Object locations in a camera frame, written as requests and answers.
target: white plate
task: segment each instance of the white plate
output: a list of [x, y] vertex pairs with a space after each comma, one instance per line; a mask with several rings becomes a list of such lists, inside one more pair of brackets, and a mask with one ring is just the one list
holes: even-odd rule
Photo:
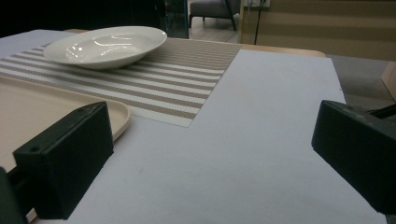
[[134, 63], [158, 48], [166, 33], [146, 26], [93, 30], [55, 41], [43, 54], [57, 63], [91, 69], [115, 69]]

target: white table surface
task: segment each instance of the white table surface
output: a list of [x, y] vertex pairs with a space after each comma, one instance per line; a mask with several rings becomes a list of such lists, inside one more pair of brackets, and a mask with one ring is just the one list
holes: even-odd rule
[[345, 101], [331, 59], [240, 50], [190, 127], [132, 117], [71, 217], [35, 223], [385, 224], [311, 147], [321, 100]]

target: chair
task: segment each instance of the chair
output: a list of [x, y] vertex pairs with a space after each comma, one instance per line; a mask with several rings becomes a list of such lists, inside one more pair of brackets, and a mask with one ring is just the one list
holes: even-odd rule
[[236, 31], [233, 15], [239, 13], [241, 0], [193, 0], [190, 3], [190, 28], [193, 17], [230, 19]]

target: beige tray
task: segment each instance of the beige tray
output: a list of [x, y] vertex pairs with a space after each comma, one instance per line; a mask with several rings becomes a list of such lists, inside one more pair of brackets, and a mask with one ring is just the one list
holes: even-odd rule
[[15, 167], [12, 152], [76, 108], [106, 101], [113, 139], [128, 127], [128, 105], [73, 91], [0, 77], [0, 166]]

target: placemat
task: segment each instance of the placemat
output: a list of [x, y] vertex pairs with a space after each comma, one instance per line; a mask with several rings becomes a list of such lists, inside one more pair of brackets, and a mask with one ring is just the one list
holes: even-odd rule
[[135, 116], [188, 127], [241, 46], [168, 37], [139, 62], [110, 71], [51, 62], [40, 46], [0, 59], [0, 75], [120, 101]]

